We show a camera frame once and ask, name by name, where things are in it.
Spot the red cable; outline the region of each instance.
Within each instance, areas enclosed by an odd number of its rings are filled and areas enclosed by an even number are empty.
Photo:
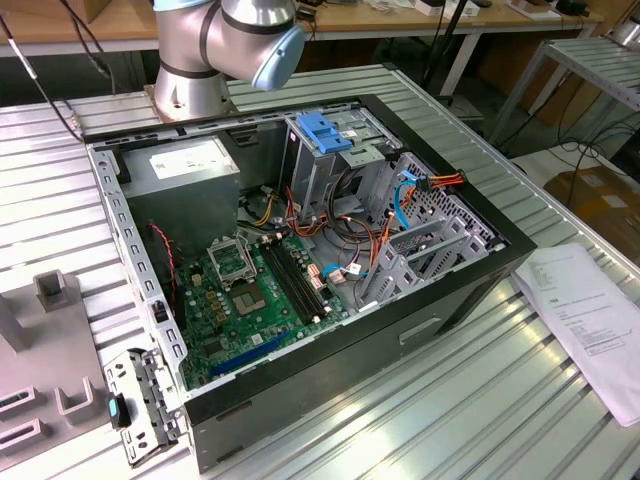
[[[171,245],[169,244],[169,239],[164,234],[164,232],[158,227],[155,223],[149,223],[149,226],[153,228],[158,235],[162,238],[164,242],[164,248],[167,250],[167,255],[169,256],[169,270],[171,273],[171,311],[175,312],[176,306],[176,290],[178,289],[178,285],[176,284],[176,267],[173,263],[173,253],[171,252]]]

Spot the paper document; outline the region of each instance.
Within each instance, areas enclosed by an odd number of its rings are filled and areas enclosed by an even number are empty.
[[[638,307],[575,243],[536,250],[514,278],[616,420],[640,420]]]

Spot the aluminum profile table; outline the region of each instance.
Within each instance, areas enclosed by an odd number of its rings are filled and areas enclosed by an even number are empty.
[[[621,47],[608,38],[544,41],[500,110],[489,142],[495,144],[499,139],[513,110],[547,58],[558,62],[559,67],[540,92],[530,112],[547,100],[567,71],[592,83],[612,99],[633,110],[640,110],[640,52]],[[606,118],[614,105],[615,101],[605,105],[598,119]]]
[[[584,245],[640,302],[637,267],[399,71],[367,66],[299,74],[272,93],[230,87],[242,111],[377,94],[538,245]],[[88,133],[158,123],[143,93],[71,105]],[[73,272],[101,361],[148,346],[87,156],[46,105],[0,110],[0,225],[0,257],[15,258],[0,270],[0,291],[43,270]],[[640,425],[617,425],[507,280],[460,327],[205,478],[627,479],[639,466]],[[3,480],[106,472],[117,479],[198,478],[187,438],[132,471],[119,435],[105,425],[3,472]]]

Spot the ram slot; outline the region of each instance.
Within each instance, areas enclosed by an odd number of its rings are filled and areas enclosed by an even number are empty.
[[[309,282],[305,278],[304,274],[300,271],[298,264],[291,257],[291,254],[282,245],[276,245],[274,253],[280,260],[280,263],[284,266],[285,271],[293,272],[290,274],[290,278],[294,281],[297,289],[304,295],[308,305],[311,305],[314,313],[319,317],[325,316],[322,303],[318,300],[315,291],[309,285]]]
[[[282,254],[280,251],[282,248],[280,245],[261,247],[262,257],[302,323],[309,325],[313,322],[314,316],[324,315],[322,304],[313,292],[311,292],[312,297],[309,297],[309,292],[305,288],[310,291],[311,287],[298,271],[293,260]]]

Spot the cardboard box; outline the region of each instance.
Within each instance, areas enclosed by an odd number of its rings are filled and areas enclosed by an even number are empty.
[[[90,23],[111,0],[68,0],[69,6],[85,22]],[[61,20],[69,19],[59,0],[0,0],[0,8],[8,12],[22,12]]]
[[[549,180],[545,190],[566,204],[573,172]],[[640,186],[605,167],[578,170],[570,208],[629,260],[640,265]]]

